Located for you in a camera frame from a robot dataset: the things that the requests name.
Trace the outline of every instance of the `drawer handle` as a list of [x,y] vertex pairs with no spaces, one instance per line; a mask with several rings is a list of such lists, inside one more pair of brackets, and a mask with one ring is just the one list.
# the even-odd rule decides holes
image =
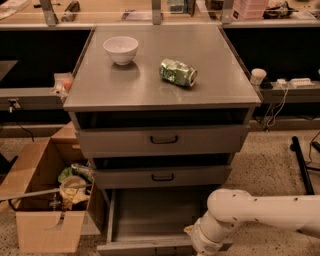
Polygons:
[[173,136],[173,137],[171,137],[171,138],[160,138],[160,137],[154,137],[154,136],[150,136],[150,141],[151,141],[151,143],[153,143],[153,144],[173,144],[173,143],[176,143],[176,142],[178,142],[178,139],[179,139],[179,137],[178,137],[178,135],[175,135],[175,136]]
[[156,182],[166,182],[166,181],[173,181],[174,180],[174,174],[171,173],[171,175],[163,175],[163,176],[156,176],[154,174],[151,175],[151,179]]

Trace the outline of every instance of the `white cup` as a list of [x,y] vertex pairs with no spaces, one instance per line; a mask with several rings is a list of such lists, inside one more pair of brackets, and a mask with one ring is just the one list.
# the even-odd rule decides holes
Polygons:
[[259,86],[266,77],[267,72],[261,68],[255,68],[251,71],[250,83]]

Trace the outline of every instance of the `cabinet top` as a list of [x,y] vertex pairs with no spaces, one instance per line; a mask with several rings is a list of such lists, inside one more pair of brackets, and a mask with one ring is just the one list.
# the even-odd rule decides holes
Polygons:
[[[139,49],[133,62],[118,66],[103,42],[131,36]],[[169,58],[193,66],[195,84],[184,89],[162,80],[160,63]],[[217,25],[98,26],[64,104],[67,111],[238,108],[260,104],[254,88]]]

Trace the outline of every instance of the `open drawer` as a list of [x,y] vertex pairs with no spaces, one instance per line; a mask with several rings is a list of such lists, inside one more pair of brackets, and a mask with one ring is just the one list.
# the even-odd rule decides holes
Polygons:
[[109,190],[109,222],[101,255],[192,255],[184,228],[206,211],[213,186]]

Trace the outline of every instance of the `drawer front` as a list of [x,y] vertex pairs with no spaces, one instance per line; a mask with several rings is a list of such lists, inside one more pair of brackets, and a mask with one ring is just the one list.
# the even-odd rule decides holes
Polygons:
[[231,172],[230,165],[96,170],[99,189],[171,187],[223,184]]
[[208,126],[80,131],[86,158],[239,152],[248,127]]
[[107,244],[99,245],[97,250],[100,255],[105,256],[185,256],[192,255],[193,248],[191,239],[188,240],[175,240],[173,242],[157,242],[155,243],[134,243],[134,244]]

